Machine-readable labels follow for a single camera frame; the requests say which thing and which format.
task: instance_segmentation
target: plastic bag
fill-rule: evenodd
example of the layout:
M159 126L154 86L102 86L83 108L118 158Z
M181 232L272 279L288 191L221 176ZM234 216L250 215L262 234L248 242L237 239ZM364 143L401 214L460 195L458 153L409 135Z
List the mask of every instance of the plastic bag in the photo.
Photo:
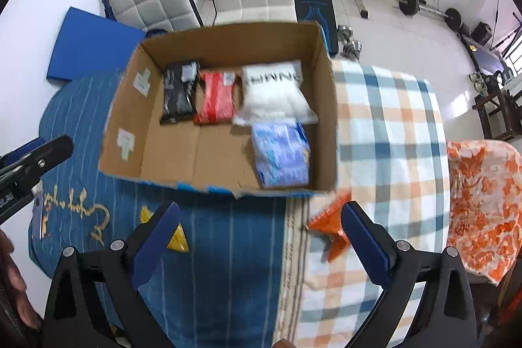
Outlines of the plastic bag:
M301 61L243 67L244 101L232 122L251 126L258 122L317 123L299 90L303 81Z
M233 99L236 73L202 71L199 73L199 79L205 82L205 99L203 107L194 117L194 123L231 122L236 113Z
M160 124L190 120L196 113L195 93L199 62L178 62L163 72L163 117Z
M252 145L263 187L308 185L310 145L300 124L255 124Z
M306 227L308 230L317 230L330 237L331 245L328 250L328 262L335 260L351 245L341 224L343 205L351 200L351 192L336 198L332 204L312 218Z
M153 216L153 212L151 212L146 206L142 206L142 210L139 214L140 223L147 223L148 220ZM172 236L169 244L167 245L168 249L172 249L173 251L178 252L188 252L189 244L187 243L187 239L185 238L185 232L183 232L183 228L181 227L181 223L179 223L174 235Z

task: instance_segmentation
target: yellow package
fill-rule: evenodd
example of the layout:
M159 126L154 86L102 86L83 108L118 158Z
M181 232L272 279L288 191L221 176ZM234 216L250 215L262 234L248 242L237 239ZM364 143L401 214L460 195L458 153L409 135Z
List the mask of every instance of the yellow package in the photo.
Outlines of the yellow package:
M146 206L142 206L142 210L139 214L139 220L142 223L147 223L148 220L152 217L154 213L152 213ZM170 240L167 248L172 249L173 251L178 252L188 252L189 244L187 243L187 239L185 238L185 232L183 232L183 228L181 227L181 223L177 227L172 239Z

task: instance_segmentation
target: chrome dumbbell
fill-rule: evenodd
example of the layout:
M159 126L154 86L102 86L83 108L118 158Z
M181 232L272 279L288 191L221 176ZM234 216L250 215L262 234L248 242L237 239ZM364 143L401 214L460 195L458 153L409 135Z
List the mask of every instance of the chrome dumbbell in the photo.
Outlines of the chrome dumbbell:
M362 43L353 39L352 28L345 25L337 26L337 38L343 44L342 56L359 60L362 51Z

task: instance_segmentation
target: black package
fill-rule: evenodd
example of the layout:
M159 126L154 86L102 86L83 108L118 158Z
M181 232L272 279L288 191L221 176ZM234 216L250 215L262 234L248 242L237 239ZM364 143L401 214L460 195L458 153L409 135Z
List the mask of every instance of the black package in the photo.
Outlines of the black package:
M192 120L196 113L196 83L199 62L184 61L169 65L163 72L163 117L160 124Z

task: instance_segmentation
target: blue package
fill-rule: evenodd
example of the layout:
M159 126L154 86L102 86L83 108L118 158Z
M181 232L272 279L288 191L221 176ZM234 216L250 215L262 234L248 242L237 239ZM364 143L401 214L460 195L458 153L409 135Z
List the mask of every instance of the blue package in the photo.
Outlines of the blue package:
M299 123L254 124L252 145L263 187L308 185L310 145Z

